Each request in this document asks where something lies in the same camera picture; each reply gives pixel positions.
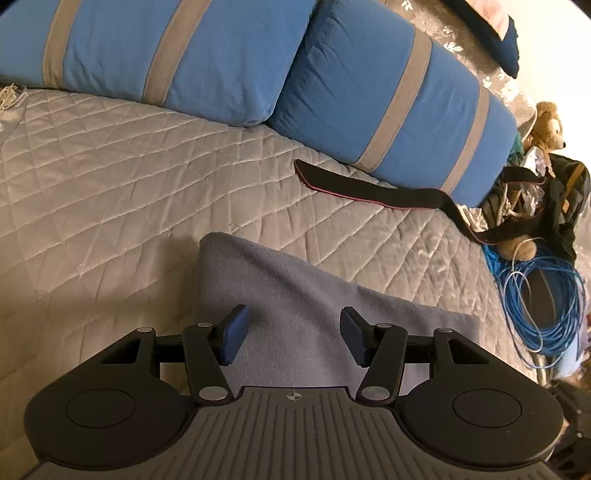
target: teal fabric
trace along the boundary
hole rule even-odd
[[[0,48],[0,80],[43,86],[43,48],[57,3],[18,0],[0,16],[0,44],[10,46]],[[154,52],[178,3],[82,0],[64,56],[64,88],[140,102]],[[212,0],[164,106],[229,125],[266,120],[315,4]]]
[[[280,134],[353,164],[396,91],[414,27],[376,0],[325,0],[269,124]],[[440,188],[466,143],[478,80],[433,43],[417,98],[382,163],[371,174],[402,187]],[[506,163],[515,119],[494,96],[480,143],[452,192],[477,206]]]

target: folded gray fabric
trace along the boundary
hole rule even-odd
[[[355,396],[365,370],[340,337],[339,316],[352,306],[369,323],[390,322],[411,335],[449,327],[476,341],[473,316],[446,312],[334,277],[288,254],[225,233],[200,243],[193,312],[196,322],[219,322],[237,304],[251,328],[234,363],[223,371],[235,393],[243,385],[347,385]],[[427,365],[407,365],[402,393],[428,378]]]

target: teddy bear's head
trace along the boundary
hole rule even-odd
[[[548,150],[560,150],[566,148],[563,138],[562,122],[558,117],[558,108],[552,102],[540,102],[536,106],[538,118],[531,130],[531,135],[536,140],[541,140]]]

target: beige stripe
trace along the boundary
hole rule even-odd
[[[390,150],[423,84],[431,58],[431,37],[415,28],[406,68],[372,139],[353,166],[375,170]]]
[[[474,115],[474,121],[472,127],[468,132],[466,143],[464,148],[460,152],[456,160],[456,164],[452,167],[451,172],[441,185],[441,189],[445,193],[450,194],[453,189],[456,188],[458,182],[464,175],[464,172],[472,160],[472,156],[476,151],[476,147],[480,143],[482,133],[486,125],[486,119],[488,118],[488,106],[491,102],[490,92],[482,85],[478,90],[478,104],[476,105],[476,115]]]
[[[47,88],[63,88],[64,55],[81,0],[60,0],[43,48],[41,74]]]
[[[144,85],[144,102],[162,106],[178,64],[212,0],[181,0],[162,34]]]

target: blue cable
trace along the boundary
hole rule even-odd
[[[514,264],[500,258],[492,247],[485,245],[482,248],[488,268],[495,277],[507,327],[511,332],[519,357],[531,368],[543,369],[555,366],[566,349],[576,340],[584,319],[586,293],[579,272],[566,260],[553,256],[550,251],[539,244],[538,256],[524,262],[516,261]],[[528,312],[523,305],[522,298],[524,283],[527,285],[526,290],[529,287],[528,274],[537,269],[555,272],[558,291],[553,290],[553,294],[563,299],[561,303],[564,306],[561,312],[557,312],[559,314],[557,323],[552,327],[542,329],[536,327],[526,318]],[[515,342],[509,321],[530,352],[556,357],[554,361],[544,367],[528,362]]]

